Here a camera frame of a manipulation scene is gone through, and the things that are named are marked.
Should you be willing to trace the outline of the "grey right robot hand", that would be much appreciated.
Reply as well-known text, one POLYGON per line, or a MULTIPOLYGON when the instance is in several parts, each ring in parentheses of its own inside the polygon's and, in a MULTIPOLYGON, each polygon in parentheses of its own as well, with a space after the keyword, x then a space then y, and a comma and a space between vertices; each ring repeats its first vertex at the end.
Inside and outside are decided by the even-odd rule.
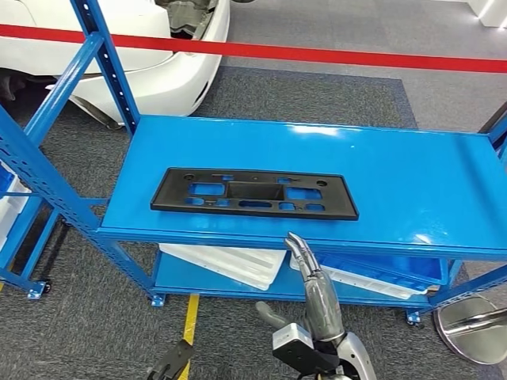
POLYGON ((280 348, 290 340, 299 340, 310 348, 314 341, 342 340, 345 331, 331 279, 321 269, 305 239, 289 232, 284 243, 299 265, 305 295, 305 326, 274 313, 265 302, 257 302, 255 307, 259 316, 276 329, 274 347, 280 348))

